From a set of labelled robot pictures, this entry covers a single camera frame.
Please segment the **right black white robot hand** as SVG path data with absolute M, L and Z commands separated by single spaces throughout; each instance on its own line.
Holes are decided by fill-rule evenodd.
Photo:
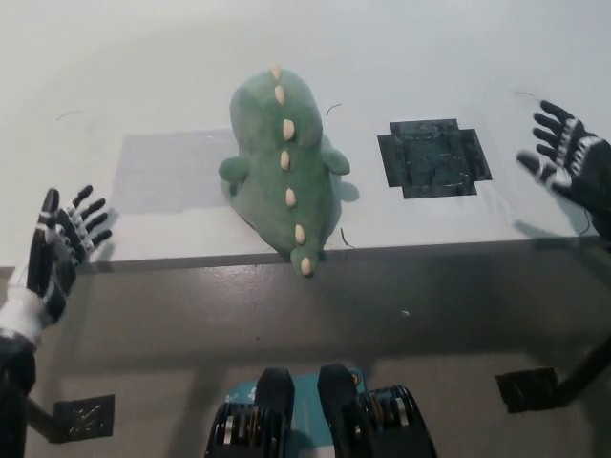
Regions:
M 534 113 L 534 151 L 516 161 L 534 180 L 587 211 L 597 231 L 610 228 L 610 142 L 560 106 L 542 100 Z

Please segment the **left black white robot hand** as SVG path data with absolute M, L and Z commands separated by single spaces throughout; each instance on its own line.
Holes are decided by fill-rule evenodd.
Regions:
M 84 186 L 66 205 L 51 188 L 43 200 L 25 260 L 15 266 L 1 306 L 1 336 L 39 345 L 43 331 L 62 317 L 77 270 L 111 238 L 104 226 L 106 199 L 84 205 L 94 191 Z

